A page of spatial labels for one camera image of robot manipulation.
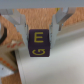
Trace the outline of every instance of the dark object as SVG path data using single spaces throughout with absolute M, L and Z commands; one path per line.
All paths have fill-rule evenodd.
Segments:
M 6 39 L 6 37 L 7 37 L 7 29 L 4 27 L 4 34 L 0 39 L 0 44 Z
M 29 31 L 28 48 L 30 57 L 49 57 L 49 30 L 32 29 Z

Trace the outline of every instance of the wooden surface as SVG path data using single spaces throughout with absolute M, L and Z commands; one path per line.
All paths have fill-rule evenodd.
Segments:
M 26 23 L 29 25 L 29 29 L 48 29 L 49 24 L 51 24 L 52 16 L 56 13 L 55 8 L 18 9 L 18 11 L 26 16 Z M 72 25 L 80 21 L 84 21 L 84 7 L 77 8 L 74 15 L 64 23 L 64 26 Z M 13 24 L 3 17 L 0 17 L 0 22 L 8 29 L 8 36 L 3 42 L 4 45 L 10 43 L 11 40 L 22 39 Z M 21 84 L 19 73 L 2 78 L 2 84 Z

